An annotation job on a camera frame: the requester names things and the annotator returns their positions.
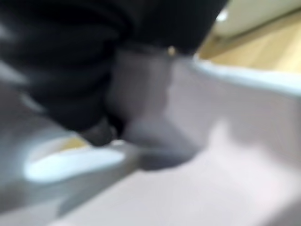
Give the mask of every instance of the dark fabric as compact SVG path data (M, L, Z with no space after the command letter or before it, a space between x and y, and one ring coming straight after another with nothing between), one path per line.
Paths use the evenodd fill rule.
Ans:
M134 36L153 44L162 35L156 35L154 26L149 25L157 1L1 0L0 78L31 96L42 113L67 129L88 129L105 114L104 97L115 50ZM204 29L198 29L203 37L225 1L210 1L212 5L208 0L198 2L200 7L202 2L206 6L200 8L201 13L208 12L200 18ZM161 4L166 10L166 4L173 6L168 0ZM166 20L170 14L172 11L166 12ZM151 36L144 33L147 26ZM169 41L162 38L166 45Z

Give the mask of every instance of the black sleeve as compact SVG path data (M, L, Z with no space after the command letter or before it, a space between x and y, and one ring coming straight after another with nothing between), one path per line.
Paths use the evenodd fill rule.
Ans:
M66 128L88 129L104 115L115 48L143 1L0 0L0 78Z

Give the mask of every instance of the black jacket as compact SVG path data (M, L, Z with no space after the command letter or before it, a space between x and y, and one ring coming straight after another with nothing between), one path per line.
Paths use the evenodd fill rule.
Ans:
M191 52L225 2L0 0L0 78L21 89L32 109L67 129L88 129L105 115L121 44L132 39Z

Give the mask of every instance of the wooden floor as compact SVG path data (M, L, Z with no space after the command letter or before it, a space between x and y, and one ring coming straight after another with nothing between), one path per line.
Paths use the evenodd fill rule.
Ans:
M209 37L200 56L223 65L301 73L301 11L231 40Z

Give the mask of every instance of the white surface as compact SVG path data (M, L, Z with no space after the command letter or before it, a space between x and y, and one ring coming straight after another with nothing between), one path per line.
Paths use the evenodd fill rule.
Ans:
M95 170L120 164L121 152L109 148L82 147L54 153L25 166L25 177L32 182L54 183Z
M217 20L214 32L219 36L237 35L297 8L301 8L300 0L232 0L227 18Z
M194 161L137 172L51 226L265 226L300 195L299 169L238 144L220 121Z
M162 76L170 81L164 111L150 121L171 123L205 149L178 168L137 172L51 226L279 226L281 214L301 199L301 106L297 89L287 89L295 84L278 86L272 76L252 80L252 70L193 66L186 59L169 65L139 55L124 59L130 57L141 66L120 67L130 84L149 68L156 69L148 75L152 84ZM133 93L126 91L123 104L131 106ZM150 103L158 100L158 89L146 92ZM144 107L147 119L154 108ZM280 225L293 221L300 214Z

